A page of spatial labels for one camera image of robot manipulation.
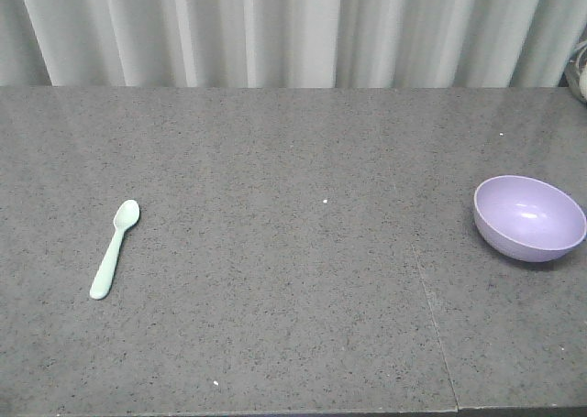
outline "white curtain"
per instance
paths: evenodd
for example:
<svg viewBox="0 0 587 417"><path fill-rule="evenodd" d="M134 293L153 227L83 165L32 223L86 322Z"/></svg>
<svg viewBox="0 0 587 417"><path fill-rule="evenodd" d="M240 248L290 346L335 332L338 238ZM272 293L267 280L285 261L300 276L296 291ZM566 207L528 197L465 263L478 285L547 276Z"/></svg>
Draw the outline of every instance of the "white curtain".
<svg viewBox="0 0 587 417"><path fill-rule="evenodd" d="M0 84L553 86L587 0L0 0Z"/></svg>

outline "bowl rim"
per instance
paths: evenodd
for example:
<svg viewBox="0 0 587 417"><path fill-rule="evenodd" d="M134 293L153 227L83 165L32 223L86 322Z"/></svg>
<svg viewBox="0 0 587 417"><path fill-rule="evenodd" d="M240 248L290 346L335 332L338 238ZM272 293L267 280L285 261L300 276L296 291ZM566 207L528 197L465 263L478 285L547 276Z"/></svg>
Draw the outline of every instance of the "bowl rim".
<svg viewBox="0 0 587 417"><path fill-rule="evenodd" d="M505 179L505 178L515 178L515 179L521 179L524 181L535 181L538 182L542 185L546 185L547 187L553 189L554 191L562 194L563 197L565 197L572 205L575 206L575 208L577 208L577 210L579 211L579 214L582 215L582 221L583 221L583 229L582 229L582 235L581 237L576 240L573 243L570 243L569 245L565 246L565 247L536 247L533 245L530 245L528 243L525 243L523 241L520 240L516 240L515 238L511 238L510 236L507 236L506 234L504 234L502 231L500 231L499 229L497 229L495 226L493 226L489 220L487 220L487 218L485 218L485 216L483 215L482 211L479 209L479 205L478 205L478 201L477 201L477 196L479 194L479 191L481 190L481 188L489 183L490 181L497 181L500 179ZM477 189L475 190L475 194L473 196L473 202L475 205L475 212L479 215L479 217L483 220L483 222L485 224L487 224L493 231L495 231L497 234L499 234L500 236L507 238L508 240L520 245L520 246L524 246L524 247L529 247L531 249L535 249L535 250L544 250L544 251L562 251L562 250L568 250L568 249L573 249L574 247L578 246L587 236L587 218L585 217L585 212L582 210L582 208L579 206L579 204L577 202L575 202L572 197L570 197L567 193L565 193L564 191L560 190L559 188L557 188L556 186L551 185L550 183L546 183L545 181L540 181L538 179L534 179L533 177L527 177L527 176L518 176L515 174L505 174L505 175L501 175L501 176L495 176L495 177L491 177L485 181L482 181L479 186L477 186Z"/></svg>

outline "countertop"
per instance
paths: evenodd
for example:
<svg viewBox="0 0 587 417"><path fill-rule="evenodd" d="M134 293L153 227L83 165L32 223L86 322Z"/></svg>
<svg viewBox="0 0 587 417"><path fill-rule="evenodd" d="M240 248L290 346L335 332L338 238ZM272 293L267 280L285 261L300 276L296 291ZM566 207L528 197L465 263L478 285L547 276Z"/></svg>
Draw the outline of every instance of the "countertop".
<svg viewBox="0 0 587 417"><path fill-rule="evenodd" d="M567 89L0 88L0 140L1 415L587 415L587 247L472 220L506 173L587 204Z"/></svg>

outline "purple bowl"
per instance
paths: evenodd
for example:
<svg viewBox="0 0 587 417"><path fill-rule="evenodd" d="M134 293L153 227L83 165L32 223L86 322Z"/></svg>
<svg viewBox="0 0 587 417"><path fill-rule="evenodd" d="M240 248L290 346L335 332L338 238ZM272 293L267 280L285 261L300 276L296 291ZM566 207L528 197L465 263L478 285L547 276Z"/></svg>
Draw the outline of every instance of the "purple bowl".
<svg viewBox="0 0 587 417"><path fill-rule="evenodd" d="M530 262L562 257L587 234L581 207L563 191L523 176L498 176L475 191L475 224L487 243Z"/></svg>

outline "mint green spoon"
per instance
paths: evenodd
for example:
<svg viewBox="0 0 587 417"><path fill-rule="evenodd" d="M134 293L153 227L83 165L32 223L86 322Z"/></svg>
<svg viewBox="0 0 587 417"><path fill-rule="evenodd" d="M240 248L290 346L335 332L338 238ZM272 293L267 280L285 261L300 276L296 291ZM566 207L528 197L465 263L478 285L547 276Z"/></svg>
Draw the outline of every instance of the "mint green spoon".
<svg viewBox="0 0 587 417"><path fill-rule="evenodd" d="M114 271L116 263L118 262L118 252L122 244L122 238L127 229L138 221L139 209L138 203L134 200L127 200L120 205L116 215L114 216L114 235L110 241L110 246L104 254L102 264L98 268L97 273L90 289L90 297L95 300L101 300L110 291L112 286L112 278L114 278Z"/></svg>

